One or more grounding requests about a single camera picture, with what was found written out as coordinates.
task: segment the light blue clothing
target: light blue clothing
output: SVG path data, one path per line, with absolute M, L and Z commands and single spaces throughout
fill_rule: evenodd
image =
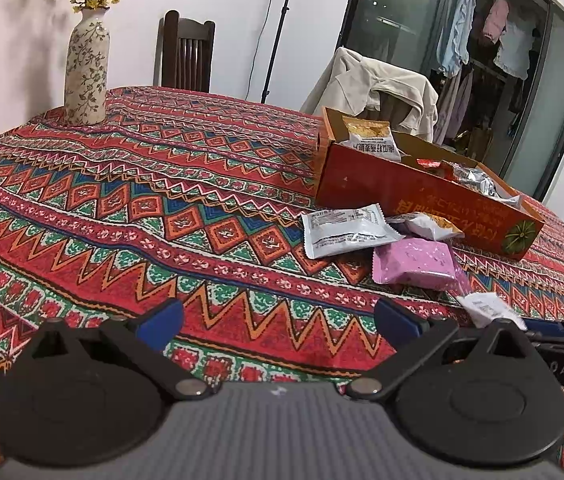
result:
M 440 66 L 438 72 L 446 77 L 454 77 L 460 72 L 462 63 L 469 63 L 469 33 L 473 27 L 473 13 L 476 0 L 451 0 L 456 3 L 453 18 L 450 17 L 451 4 L 447 9 L 446 26 L 438 41 L 437 58 Z

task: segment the metal screw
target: metal screw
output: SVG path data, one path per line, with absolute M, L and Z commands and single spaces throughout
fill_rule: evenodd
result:
M 178 393 L 187 397 L 197 397 L 206 391 L 206 383 L 200 379 L 184 379 L 176 384 Z
M 382 383 L 370 377 L 360 377 L 351 384 L 351 389 L 360 395 L 373 395 L 382 390 Z

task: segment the printed logo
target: printed logo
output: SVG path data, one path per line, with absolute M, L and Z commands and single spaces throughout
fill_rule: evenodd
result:
M 282 397 L 288 390 L 284 386 L 278 386 L 277 389 L 271 390 L 271 393 L 276 397 Z

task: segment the beige jacket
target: beige jacket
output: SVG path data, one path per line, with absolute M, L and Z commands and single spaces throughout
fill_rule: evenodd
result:
M 400 124 L 411 135 L 431 142 L 438 121 L 438 94 L 422 74 L 363 57 L 339 47 L 301 111 L 320 115 L 322 107 L 359 115 L 365 108 L 379 110 L 380 92 L 411 105 L 411 113 Z

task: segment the glass door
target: glass door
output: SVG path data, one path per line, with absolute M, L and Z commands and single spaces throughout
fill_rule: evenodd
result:
M 344 46 L 420 72 L 431 38 L 440 34 L 436 16 L 441 1 L 358 0 Z
M 526 124 L 505 167 L 506 182 L 543 200 L 564 154 L 564 14 L 552 5 L 548 49 Z

